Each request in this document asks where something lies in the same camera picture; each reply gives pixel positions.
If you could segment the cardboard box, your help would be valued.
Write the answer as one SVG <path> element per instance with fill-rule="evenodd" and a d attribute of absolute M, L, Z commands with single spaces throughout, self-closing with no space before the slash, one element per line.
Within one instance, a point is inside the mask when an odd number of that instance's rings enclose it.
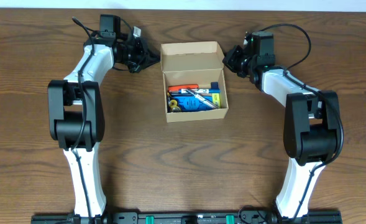
<path fill-rule="evenodd" d="M 220 89 L 221 105 L 216 110 L 171 112 L 166 103 L 167 122 L 223 119 L 229 105 L 222 62 L 224 54 L 220 45 L 216 41 L 162 44 L 160 52 L 165 93 L 169 86 L 197 84 L 200 88 L 211 88 L 213 82 Z"/>

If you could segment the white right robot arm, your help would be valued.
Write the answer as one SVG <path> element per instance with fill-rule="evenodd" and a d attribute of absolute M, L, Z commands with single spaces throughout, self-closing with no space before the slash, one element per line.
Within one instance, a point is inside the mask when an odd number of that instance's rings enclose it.
<path fill-rule="evenodd" d="M 337 93 L 311 87 L 277 65 L 274 35 L 266 30 L 246 34 L 243 46 L 234 46 L 222 62 L 285 108 L 288 168 L 275 199 L 275 216 L 267 223 L 309 223 L 308 204 L 317 179 L 344 143 Z"/>

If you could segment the black whiteboard marker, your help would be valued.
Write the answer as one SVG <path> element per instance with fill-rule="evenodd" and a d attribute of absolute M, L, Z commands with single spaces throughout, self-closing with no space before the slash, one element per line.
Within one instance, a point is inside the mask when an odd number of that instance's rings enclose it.
<path fill-rule="evenodd" d="M 200 93 L 195 93 L 191 90 L 188 90 L 188 93 L 191 94 L 192 96 L 194 96 L 196 99 L 198 99 L 200 102 L 204 103 L 205 105 L 207 105 L 208 107 L 212 108 L 212 109 L 219 109 L 215 104 L 213 104 L 211 101 L 207 100 L 203 95 L 201 95 Z"/>

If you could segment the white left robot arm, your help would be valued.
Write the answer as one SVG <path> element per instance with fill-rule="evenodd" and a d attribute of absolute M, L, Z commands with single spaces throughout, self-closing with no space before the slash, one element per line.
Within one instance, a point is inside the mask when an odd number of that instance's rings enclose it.
<path fill-rule="evenodd" d="M 139 73 L 160 61 L 151 51 L 141 30 L 112 14 L 100 16 L 99 29 L 86 27 L 76 17 L 73 22 L 88 36 L 83 56 L 62 80 L 48 84 L 50 135 L 57 141 L 68 161 L 75 193 L 73 221 L 92 223 L 104 216 L 106 196 L 101 187 L 98 151 L 105 132 L 100 85 L 116 64 L 129 73 Z"/>

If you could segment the blue whiteboard marker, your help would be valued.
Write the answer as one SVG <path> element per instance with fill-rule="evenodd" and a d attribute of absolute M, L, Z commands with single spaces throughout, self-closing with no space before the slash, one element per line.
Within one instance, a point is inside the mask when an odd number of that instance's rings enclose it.
<path fill-rule="evenodd" d="M 182 88 L 178 90 L 178 93 L 180 94 L 188 94 L 188 90 L 191 90 L 195 93 L 204 93 L 204 94 L 213 94 L 213 93 L 220 93 L 221 91 L 219 89 L 205 89 L 205 88 Z"/>

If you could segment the correction tape dispenser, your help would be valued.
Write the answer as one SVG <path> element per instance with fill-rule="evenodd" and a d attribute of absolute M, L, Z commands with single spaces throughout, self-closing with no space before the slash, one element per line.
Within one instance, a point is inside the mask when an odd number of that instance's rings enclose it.
<path fill-rule="evenodd" d="M 178 106 L 178 101 L 177 100 L 170 100 L 168 102 L 168 107 L 169 107 L 169 112 L 170 113 L 179 113 L 181 112 L 181 108 Z"/>

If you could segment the yellow highlighter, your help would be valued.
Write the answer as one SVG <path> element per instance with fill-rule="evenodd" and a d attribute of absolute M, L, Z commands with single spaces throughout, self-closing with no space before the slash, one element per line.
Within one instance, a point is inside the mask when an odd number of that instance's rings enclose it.
<path fill-rule="evenodd" d="M 218 82 L 211 82 L 211 88 L 209 89 L 209 93 L 212 96 L 212 103 L 215 104 L 218 108 L 221 108 L 220 89 Z"/>

